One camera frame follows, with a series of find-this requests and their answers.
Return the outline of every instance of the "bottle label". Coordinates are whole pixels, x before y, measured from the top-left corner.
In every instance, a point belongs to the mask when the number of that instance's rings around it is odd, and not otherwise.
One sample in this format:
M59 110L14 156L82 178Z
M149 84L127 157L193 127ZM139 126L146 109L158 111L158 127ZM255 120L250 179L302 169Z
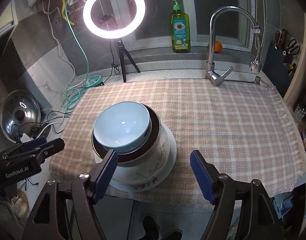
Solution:
M188 49L188 37L183 18L173 20L173 32L175 49Z

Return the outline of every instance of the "soap dispenser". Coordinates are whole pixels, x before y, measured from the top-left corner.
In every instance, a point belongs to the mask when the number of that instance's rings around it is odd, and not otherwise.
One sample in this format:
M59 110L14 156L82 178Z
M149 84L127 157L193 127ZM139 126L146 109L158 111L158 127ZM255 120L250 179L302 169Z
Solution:
M176 53L187 53L191 50L189 16L181 11L179 0L173 1L174 11L170 14L172 48Z

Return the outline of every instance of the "tablecloth fringe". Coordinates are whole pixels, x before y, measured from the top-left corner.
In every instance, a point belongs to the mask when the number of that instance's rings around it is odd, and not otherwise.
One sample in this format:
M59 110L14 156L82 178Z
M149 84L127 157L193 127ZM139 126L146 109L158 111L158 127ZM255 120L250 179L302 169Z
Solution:
M306 160L305 150L304 146L300 137L300 134L298 130L296 130L297 125L292 117L292 114L290 113L287 105L285 104L285 101L277 91L275 87L272 87L271 89L271 95L272 99L277 103L279 107L279 111L283 117L283 119L286 122L286 130L288 131L288 139L290 140L290 144L292 145L292 148L295 151L296 155L296 168L299 169L298 177L303 175L303 172L305 171L304 167L304 160Z

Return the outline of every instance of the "window pane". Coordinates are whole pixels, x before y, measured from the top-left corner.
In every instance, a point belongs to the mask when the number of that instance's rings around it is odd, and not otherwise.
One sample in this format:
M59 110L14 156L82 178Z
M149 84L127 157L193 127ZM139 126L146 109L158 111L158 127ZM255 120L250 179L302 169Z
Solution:
M144 0L146 5L145 17L136 29L136 39L145 39L170 35L169 14L173 11L173 0ZM136 14L134 1L128 0L131 18Z
M221 6L238 6L238 0L194 0L197 34L209 34L212 14ZM238 14L226 12L216 20L216 35L238 38Z

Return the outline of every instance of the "yellow pipe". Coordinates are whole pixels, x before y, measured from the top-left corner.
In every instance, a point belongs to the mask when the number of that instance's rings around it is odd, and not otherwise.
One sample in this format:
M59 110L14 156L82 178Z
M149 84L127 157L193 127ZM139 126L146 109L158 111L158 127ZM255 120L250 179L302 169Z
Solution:
M65 16L65 3L66 3L66 1L65 0L62 0L62 17L63 17L63 19L65 20L65 21L67 21L67 19L66 19L66 16ZM73 23L72 21L70 21L69 20L69 22L70 22L70 24L72 25L72 26L75 26L75 23Z

